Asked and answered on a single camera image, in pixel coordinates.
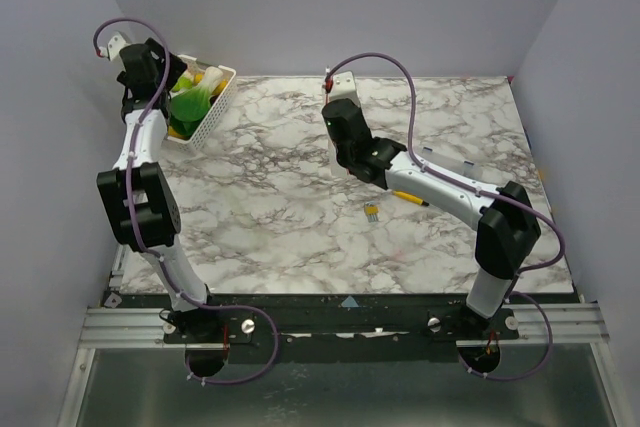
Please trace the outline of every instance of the white marble surface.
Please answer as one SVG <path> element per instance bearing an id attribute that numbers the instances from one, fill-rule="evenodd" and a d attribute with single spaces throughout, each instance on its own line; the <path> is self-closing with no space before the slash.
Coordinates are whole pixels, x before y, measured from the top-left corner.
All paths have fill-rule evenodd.
<path id="1" fill-rule="evenodd" d="M 406 144 L 406 83 L 357 82 L 374 135 Z M 434 207 L 331 177 L 319 78 L 248 78 L 239 87 L 202 155 L 163 152 L 182 244 L 214 292 L 468 292 L 474 232 Z M 481 164 L 483 181 L 522 183 L 548 215 L 506 79 L 417 79 L 416 88 L 416 146 Z M 368 200 L 380 203 L 378 223 L 363 213 Z M 557 251 L 542 227 L 526 264 Z M 518 289 L 571 292 L 572 285 L 563 262 L 523 275 Z M 121 292 L 163 291 L 151 267 L 128 252 Z"/>

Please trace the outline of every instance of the metal frame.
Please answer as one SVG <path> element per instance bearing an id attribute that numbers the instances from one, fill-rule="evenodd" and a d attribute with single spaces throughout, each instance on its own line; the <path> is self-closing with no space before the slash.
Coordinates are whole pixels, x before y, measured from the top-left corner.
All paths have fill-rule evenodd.
<path id="1" fill-rule="evenodd" d="M 518 321 L 520 338 L 503 340 L 503 345 L 541 345 L 547 343 L 547 329 L 532 305 L 509 306 Z M 545 313 L 559 344 L 598 344 L 609 340 L 597 304 L 545 304 Z M 81 349 L 222 349 L 222 344 L 163 343 L 164 322 L 161 309 L 89 309 L 80 335 Z M 391 335 L 398 332 L 376 332 Z M 291 336 L 311 335 L 296 332 Z M 459 341 L 459 346 L 483 345 L 485 341 Z"/>
<path id="2" fill-rule="evenodd" d="M 58 418 L 58 427 L 73 427 L 78 423 L 95 353 L 95 349 L 78 348 L 76 359 L 71 369 L 71 377 L 67 385 L 64 403 Z"/>
<path id="3" fill-rule="evenodd" d="M 121 259 L 118 252 L 116 259 Z M 518 323 L 520 338 L 501 341 L 503 345 L 543 345 L 547 330 L 537 309 L 532 305 L 509 305 Z M 597 304 L 544 304 L 557 344 L 590 344 L 604 394 L 616 425 L 633 427 L 633 413 L 616 371 L 609 349 L 609 334 Z M 161 309 L 89 309 L 78 345 L 58 427 L 77 424 L 88 386 L 96 350 L 102 349 L 222 349 L 222 344 L 164 344 L 164 322 Z M 481 345 L 483 342 L 461 341 L 459 346 Z"/>

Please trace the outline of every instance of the white basket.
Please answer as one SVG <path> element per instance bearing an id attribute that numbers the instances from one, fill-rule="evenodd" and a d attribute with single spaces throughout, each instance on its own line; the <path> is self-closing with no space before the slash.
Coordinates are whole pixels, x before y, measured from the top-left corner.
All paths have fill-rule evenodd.
<path id="1" fill-rule="evenodd" d="M 203 67 L 207 67 L 204 64 L 197 63 L 195 57 L 190 57 L 188 55 L 179 55 L 178 57 L 186 62 L 189 71 L 192 73 L 204 72 Z M 224 90 L 220 93 L 215 103 L 211 106 L 211 109 L 209 109 L 209 112 L 207 112 L 207 115 L 202 119 L 202 122 L 200 122 L 200 125 L 198 125 L 198 128 L 189 140 L 177 139 L 176 137 L 168 135 L 164 142 L 166 146 L 189 155 L 195 155 L 202 149 L 207 137 L 209 137 L 211 131 L 216 127 L 216 125 L 218 125 L 218 122 L 220 122 L 220 119 L 222 118 L 222 114 L 226 112 L 238 93 L 236 71 L 230 67 L 225 67 L 224 65 L 219 65 L 218 68 L 224 73 L 223 80 L 227 81 L 227 85 Z"/>

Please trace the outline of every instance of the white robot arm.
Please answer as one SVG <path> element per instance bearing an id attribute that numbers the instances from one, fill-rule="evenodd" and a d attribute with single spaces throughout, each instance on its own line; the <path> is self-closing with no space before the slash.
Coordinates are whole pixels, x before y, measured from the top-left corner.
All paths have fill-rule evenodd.
<path id="1" fill-rule="evenodd" d="M 206 303 L 208 289 L 196 275 L 182 249 L 179 239 L 180 212 L 171 190 L 158 164 L 160 147 L 167 135 L 168 91 L 185 70 L 185 64 L 177 57 L 171 58 L 171 76 L 165 92 L 142 121 L 133 148 L 132 188 L 136 202 L 136 214 L 140 233 L 147 248 L 153 248 L 164 258 L 164 264 L 174 285 L 170 285 L 157 256 L 140 252 L 133 232 L 127 205 L 125 170 L 131 155 L 131 137 L 139 122 L 144 106 L 154 94 L 160 78 L 163 60 L 152 55 L 159 45 L 149 39 L 145 44 L 129 45 L 122 34 L 117 33 L 105 49 L 112 60 L 122 61 L 124 72 L 118 77 L 125 86 L 122 117 L 127 126 L 122 152 L 113 169 L 98 174 L 98 189 L 107 211 L 113 233 L 119 243 L 129 245 L 151 264 L 171 297 L 174 312 L 196 309 L 177 292 L 196 302 Z"/>
<path id="2" fill-rule="evenodd" d="M 466 305 L 481 318 L 490 319 L 502 305 L 522 261 L 540 237 L 540 226 L 533 215 L 478 193 L 499 193 L 531 206 L 525 189 L 515 182 L 504 187 L 479 182 L 417 157 L 434 173 L 422 170 L 404 145 L 371 135 L 351 72 L 333 77 L 322 116 L 332 143 L 332 172 L 340 166 L 363 182 L 411 194 L 452 214 L 478 232 L 475 257 L 480 270 Z M 437 174 L 444 174 L 467 188 Z"/>

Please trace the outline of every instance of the gray wall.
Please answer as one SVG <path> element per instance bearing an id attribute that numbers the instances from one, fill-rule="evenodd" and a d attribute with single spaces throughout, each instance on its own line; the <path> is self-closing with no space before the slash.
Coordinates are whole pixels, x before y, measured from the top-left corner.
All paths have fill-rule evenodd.
<path id="1" fill-rule="evenodd" d="M 242 74 L 317 74 L 352 53 L 415 75 L 511 75 L 556 0 L 117 0 L 172 48 Z M 359 73 L 397 75 L 382 61 Z"/>
<path id="2" fill-rule="evenodd" d="M 578 286 L 640 419 L 640 0 L 559 0 L 514 82 Z"/>
<path id="3" fill-rule="evenodd" d="M 91 47 L 114 0 L 0 0 L 0 425 L 55 425 L 115 242 L 95 187 L 120 92 Z"/>

